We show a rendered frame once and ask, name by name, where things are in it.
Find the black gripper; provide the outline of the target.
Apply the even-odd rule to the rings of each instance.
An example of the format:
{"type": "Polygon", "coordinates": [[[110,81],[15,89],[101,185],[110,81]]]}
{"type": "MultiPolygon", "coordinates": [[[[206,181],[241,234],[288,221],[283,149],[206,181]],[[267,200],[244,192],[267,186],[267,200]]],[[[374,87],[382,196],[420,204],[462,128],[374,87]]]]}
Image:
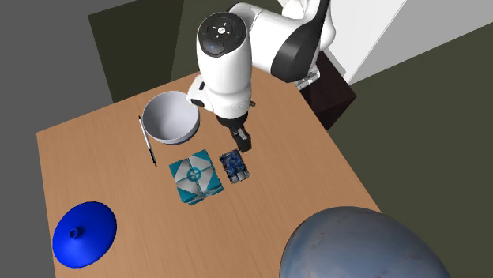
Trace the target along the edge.
{"type": "Polygon", "coordinates": [[[238,118],[221,118],[216,116],[217,121],[224,127],[230,129],[232,138],[237,144],[237,149],[240,152],[247,152],[251,150],[251,137],[248,132],[244,129],[244,123],[246,122],[248,113],[241,115],[238,118]]]}

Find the blue circuit board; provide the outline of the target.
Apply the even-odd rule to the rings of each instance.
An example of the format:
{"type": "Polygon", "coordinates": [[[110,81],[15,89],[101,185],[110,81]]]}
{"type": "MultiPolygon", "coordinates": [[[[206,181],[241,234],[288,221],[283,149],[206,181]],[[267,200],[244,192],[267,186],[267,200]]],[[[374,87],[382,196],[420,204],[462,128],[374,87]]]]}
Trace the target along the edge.
{"type": "Polygon", "coordinates": [[[250,176],[238,149],[221,155],[220,162],[232,184],[241,182],[250,176]]]}

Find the teal and white cube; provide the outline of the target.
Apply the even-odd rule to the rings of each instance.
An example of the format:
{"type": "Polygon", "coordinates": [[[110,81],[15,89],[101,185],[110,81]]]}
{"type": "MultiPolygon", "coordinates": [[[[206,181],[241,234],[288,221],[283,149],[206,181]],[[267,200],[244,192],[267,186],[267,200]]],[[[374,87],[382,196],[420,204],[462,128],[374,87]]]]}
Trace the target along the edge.
{"type": "Polygon", "coordinates": [[[181,202],[195,205],[224,190],[208,152],[203,149],[169,165],[181,202]]]}

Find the white bowl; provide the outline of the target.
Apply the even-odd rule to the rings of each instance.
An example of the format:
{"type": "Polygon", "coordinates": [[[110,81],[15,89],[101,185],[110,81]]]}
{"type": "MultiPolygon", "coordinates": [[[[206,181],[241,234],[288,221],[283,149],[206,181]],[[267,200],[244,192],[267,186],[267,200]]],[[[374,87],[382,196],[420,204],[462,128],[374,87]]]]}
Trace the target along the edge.
{"type": "Polygon", "coordinates": [[[146,133],[166,145],[179,145],[191,139],[200,126],[200,111],[180,91],[162,92],[153,97],[142,112],[146,133]]]}

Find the black and silver pen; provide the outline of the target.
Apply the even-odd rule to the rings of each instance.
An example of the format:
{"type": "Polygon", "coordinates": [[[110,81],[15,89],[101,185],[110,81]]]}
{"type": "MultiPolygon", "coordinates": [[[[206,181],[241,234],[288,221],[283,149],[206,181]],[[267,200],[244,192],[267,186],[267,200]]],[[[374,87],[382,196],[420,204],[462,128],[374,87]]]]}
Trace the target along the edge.
{"type": "Polygon", "coordinates": [[[144,139],[145,139],[145,143],[146,143],[147,149],[149,150],[149,154],[151,156],[152,163],[154,164],[155,167],[157,167],[156,157],[155,157],[154,152],[152,150],[152,146],[150,144],[150,141],[149,141],[149,138],[148,138],[148,134],[146,133],[146,130],[144,128],[143,121],[142,121],[142,118],[141,118],[140,115],[138,116],[138,121],[139,121],[139,124],[141,126],[141,131],[143,133],[143,136],[144,136],[144,139]]]}

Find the dark robot stand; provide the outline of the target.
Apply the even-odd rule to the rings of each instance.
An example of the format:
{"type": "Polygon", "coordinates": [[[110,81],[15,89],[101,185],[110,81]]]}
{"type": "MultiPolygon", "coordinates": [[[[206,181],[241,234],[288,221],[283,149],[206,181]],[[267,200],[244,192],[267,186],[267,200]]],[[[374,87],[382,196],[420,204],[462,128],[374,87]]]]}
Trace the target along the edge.
{"type": "Polygon", "coordinates": [[[300,92],[319,122],[329,130],[350,106],[356,94],[323,51],[319,52],[316,66],[320,78],[300,92]]]}

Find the grey blue globe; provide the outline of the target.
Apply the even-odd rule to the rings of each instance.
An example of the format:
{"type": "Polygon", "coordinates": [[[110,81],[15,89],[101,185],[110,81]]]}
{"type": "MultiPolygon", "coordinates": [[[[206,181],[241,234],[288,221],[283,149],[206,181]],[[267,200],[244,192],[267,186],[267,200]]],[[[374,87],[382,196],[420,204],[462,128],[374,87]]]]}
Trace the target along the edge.
{"type": "Polygon", "coordinates": [[[307,217],[287,241],[279,278],[451,278],[436,253],[395,219],[341,206],[307,217]]]}

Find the blue funnel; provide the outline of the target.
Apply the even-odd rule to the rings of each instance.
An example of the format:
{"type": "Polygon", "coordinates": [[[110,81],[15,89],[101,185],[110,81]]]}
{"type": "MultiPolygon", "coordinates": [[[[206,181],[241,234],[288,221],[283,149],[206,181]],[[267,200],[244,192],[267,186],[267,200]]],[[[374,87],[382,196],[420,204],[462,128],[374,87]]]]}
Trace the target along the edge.
{"type": "Polygon", "coordinates": [[[62,265],[84,268],[101,259],[117,232],[115,214],[105,204],[87,201],[69,210],[58,222],[52,250],[62,265]]]}

